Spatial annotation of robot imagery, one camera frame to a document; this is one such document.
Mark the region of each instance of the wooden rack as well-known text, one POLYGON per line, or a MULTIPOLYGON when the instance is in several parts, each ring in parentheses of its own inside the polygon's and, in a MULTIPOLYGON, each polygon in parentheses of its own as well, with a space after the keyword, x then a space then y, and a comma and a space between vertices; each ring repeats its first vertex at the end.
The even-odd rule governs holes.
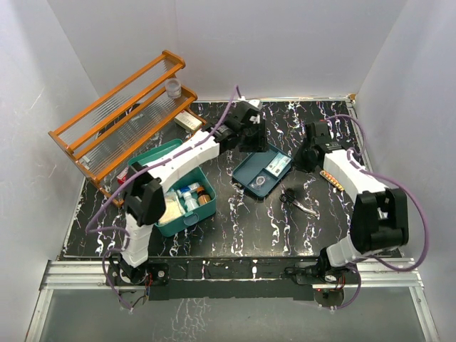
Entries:
MULTIPOLYGON (((104 195, 103 180, 115 177, 119 167, 179 112, 187 110, 197 95, 182 87, 180 98, 169 98, 163 84, 185 67, 179 56, 160 56, 58 129, 49 132, 58 146, 104 195)), ((121 199, 114 199, 121 206, 121 199)))

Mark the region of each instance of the green plastic box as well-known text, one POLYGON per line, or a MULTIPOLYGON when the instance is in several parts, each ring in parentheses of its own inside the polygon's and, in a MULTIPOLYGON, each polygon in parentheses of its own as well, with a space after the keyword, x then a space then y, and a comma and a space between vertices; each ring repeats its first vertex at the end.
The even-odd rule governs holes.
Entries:
MULTIPOLYGON (((140 165, 145 165, 149 162, 153 162, 154 160, 160 159, 167 153, 174 150, 176 147, 181 146, 182 140, 174 139, 171 140, 159 147, 153 148, 150 151, 138 155, 128 161, 128 165, 132 165, 134 162, 139 162, 140 165)), ((201 171, 200 167, 196 167, 189 173, 187 173, 184 177, 178 180, 171 188, 174 190, 181 189, 186 187, 187 185, 193 184, 198 182, 207 192, 207 194, 211 197, 211 200, 199 206, 197 209, 193 210, 192 212, 187 212, 185 215, 178 217, 177 219, 168 222, 167 224, 161 225, 156 223, 155 226, 160 230, 160 232, 165 237, 171 237, 172 235, 181 232, 182 230, 190 227, 203 219, 208 218, 209 216, 215 214, 216 211, 216 194, 214 189, 212 188, 211 184, 207 180, 204 173, 201 171)), ((196 192, 192 193, 192 196, 197 199, 196 192)), ((185 208, 184 205, 185 201, 181 198, 180 204, 185 208)))

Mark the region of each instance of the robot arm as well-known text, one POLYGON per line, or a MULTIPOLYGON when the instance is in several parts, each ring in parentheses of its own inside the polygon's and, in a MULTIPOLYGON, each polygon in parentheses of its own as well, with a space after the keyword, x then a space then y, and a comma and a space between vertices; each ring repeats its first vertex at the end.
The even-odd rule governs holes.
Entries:
POLYGON ((351 160, 349 151, 331 139, 326 121, 307 124, 306 132, 306 139, 295 155, 295 165, 307 172, 317 166, 329 172, 355 203, 349 234, 321 250, 311 273, 324 276, 366 255, 407 244, 406 194, 362 173, 363 167, 351 160))
POLYGON ((165 213, 164 195, 176 181, 202 163, 236 147, 241 152, 266 152, 266 125, 260 108, 259 100, 241 99, 212 136, 210 132, 216 125, 208 123, 159 160, 147 165, 136 162, 129 167, 127 178, 144 167, 162 163, 136 178, 125 189, 126 229, 130 236, 124 240, 119 265, 126 278, 134 281, 137 275, 142 276, 138 267, 148 259, 153 224, 165 213))

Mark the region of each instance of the marble pattern surface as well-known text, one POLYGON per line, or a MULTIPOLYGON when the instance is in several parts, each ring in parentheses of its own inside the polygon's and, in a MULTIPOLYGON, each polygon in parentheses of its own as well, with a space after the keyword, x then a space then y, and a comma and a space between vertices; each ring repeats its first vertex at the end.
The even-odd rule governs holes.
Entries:
MULTIPOLYGON (((203 118, 218 118, 225 105, 194 103, 192 109, 203 118)), ((290 156, 305 137, 305 123, 335 114, 348 114, 345 101, 267 102, 263 105, 268 141, 290 156)), ((335 120, 331 134, 337 140, 357 145, 350 122, 335 120)), ((188 134, 170 123, 140 152, 175 138, 184 140, 188 134)), ((346 193, 336 190, 317 172, 306 174, 292 170, 265 200, 254 199, 232 182, 233 169, 246 156, 232 150, 201 166, 217 193, 216 214, 170 238, 153 229, 150 256, 316 256, 321 248, 345 237, 353 210, 346 193), (280 202, 279 195, 287 187, 293 188, 297 200, 316 210, 319 217, 280 202)), ((114 178, 107 187, 113 190, 116 182, 114 178)), ((117 232, 88 236, 84 232, 88 220, 104 201, 104 196, 90 183, 84 184, 61 258, 97 258, 107 248, 120 246, 121 237, 117 232)), ((98 224, 99 227, 124 227, 124 212, 111 205, 100 216, 98 224)))

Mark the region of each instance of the scissors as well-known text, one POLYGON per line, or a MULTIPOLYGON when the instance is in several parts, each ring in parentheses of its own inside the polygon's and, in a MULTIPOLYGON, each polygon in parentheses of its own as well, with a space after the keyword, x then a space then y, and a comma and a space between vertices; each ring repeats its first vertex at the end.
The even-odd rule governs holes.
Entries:
POLYGON ((300 203, 296 200, 294 191, 292 189, 286 189, 285 193, 280 195, 279 199, 283 203, 292 203, 292 205, 294 205, 295 207, 298 207, 298 209, 302 210, 303 212, 305 212, 307 214, 311 214, 313 216, 318 216, 318 214, 315 211, 313 211, 312 209, 306 208, 305 206, 302 205, 302 203, 300 203))

